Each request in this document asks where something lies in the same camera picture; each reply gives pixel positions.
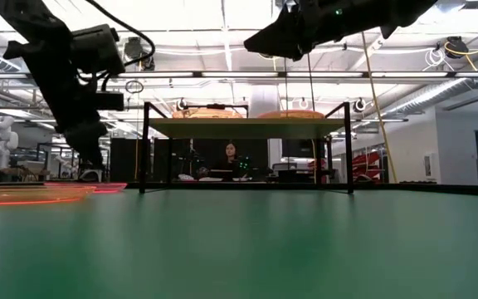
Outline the wooden shelf with black frame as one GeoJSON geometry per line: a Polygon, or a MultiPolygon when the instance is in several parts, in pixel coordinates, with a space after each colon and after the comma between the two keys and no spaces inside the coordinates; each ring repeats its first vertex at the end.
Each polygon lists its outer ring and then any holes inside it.
{"type": "Polygon", "coordinates": [[[139,193],[145,194],[148,189],[181,189],[172,183],[171,176],[167,176],[164,184],[151,184],[147,181],[149,161],[149,129],[153,128],[170,140],[173,139],[312,139],[319,144],[321,139],[330,132],[343,128],[345,133],[346,172],[347,183],[341,186],[348,194],[354,192],[352,141],[351,141],[351,112],[350,104],[344,102],[323,119],[173,119],[162,117],[151,119],[149,112],[157,107],[151,103],[144,103],[144,130],[139,157],[139,193]]]}

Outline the red storage bin rack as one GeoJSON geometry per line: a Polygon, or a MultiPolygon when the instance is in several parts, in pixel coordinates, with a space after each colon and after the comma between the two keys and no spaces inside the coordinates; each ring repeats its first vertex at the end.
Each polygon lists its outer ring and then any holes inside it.
{"type": "Polygon", "coordinates": [[[385,168],[383,156],[378,151],[360,154],[353,158],[353,181],[355,183],[383,182],[385,168]]]}

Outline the grey ventilation duct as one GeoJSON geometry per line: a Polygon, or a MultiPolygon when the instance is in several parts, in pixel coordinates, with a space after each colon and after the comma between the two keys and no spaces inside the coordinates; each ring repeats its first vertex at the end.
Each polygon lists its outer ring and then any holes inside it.
{"type": "Polygon", "coordinates": [[[404,96],[400,100],[381,110],[381,116],[390,117],[396,114],[410,114],[417,110],[424,110],[430,105],[435,105],[444,100],[458,96],[474,89],[475,79],[478,79],[478,67],[476,71],[467,68],[453,72],[453,77],[439,84],[424,86],[423,88],[404,96]]]}

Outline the person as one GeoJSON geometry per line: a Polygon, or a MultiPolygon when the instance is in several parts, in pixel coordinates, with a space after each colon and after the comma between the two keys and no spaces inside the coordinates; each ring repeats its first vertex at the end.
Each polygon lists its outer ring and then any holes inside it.
{"type": "Polygon", "coordinates": [[[228,143],[225,148],[225,159],[219,160],[213,170],[221,170],[222,178],[225,182],[232,182],[234,179],[245,177],[241,170],[240,161],[237,156],[237,147],[233,143],[228,143]]]}

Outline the long ceiling light bar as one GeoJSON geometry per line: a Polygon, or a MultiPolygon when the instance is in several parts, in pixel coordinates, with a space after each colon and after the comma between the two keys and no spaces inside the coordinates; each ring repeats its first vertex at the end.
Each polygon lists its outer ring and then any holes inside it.
{"type": "Polygon", "coordinates": [[[402,78],[402,79],[449,79],[478,78],[478,71],[159,71],[127,72],[116,78],[150,79],[150,78],[402,78]]]}

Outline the black table edge rail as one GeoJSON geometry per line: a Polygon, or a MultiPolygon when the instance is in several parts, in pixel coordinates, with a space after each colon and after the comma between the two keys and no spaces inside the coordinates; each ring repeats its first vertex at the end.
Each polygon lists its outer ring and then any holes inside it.
{"type": "Polygon", "coordinates": [[[254,183],[223,183],[223,182],[187,182],[187,183],[147,183],[149,189],[213,189],[213,190],[329,190],[349,191],[367,190],[396,190],[444,194],[467,194],[478,196],[478,185],[446,185],[446,184],[268,184],[254,183]]]}

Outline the white robot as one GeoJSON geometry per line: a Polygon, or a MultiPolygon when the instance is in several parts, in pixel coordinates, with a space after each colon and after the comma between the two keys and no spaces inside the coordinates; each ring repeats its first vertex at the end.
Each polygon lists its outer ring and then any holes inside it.
{"type": "Polygon", "coordinates": [[[18,147],[19,136],[12,131],[15,119],[11,116],[0,116],[0,169],[10,165],[10,154],[18,147]]]}

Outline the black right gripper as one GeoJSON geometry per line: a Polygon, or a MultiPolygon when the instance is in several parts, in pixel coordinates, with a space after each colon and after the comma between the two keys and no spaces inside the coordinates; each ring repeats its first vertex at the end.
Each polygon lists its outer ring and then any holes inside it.
{"type": "Polygon", "coordinates": [[[248,37],[244,47],[298,61],[319,44],[388,23],[388,0],[290,0],[282,16],[248,37]]]}

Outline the black monitor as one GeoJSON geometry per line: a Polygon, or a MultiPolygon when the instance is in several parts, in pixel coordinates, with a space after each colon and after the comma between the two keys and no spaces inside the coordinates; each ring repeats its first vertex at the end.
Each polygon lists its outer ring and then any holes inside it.
{"type": "Polygon", "coordinates": [[[313,140],[282,140],[282,156],[289,158],[315,157],[315,142],[313,140]]]}

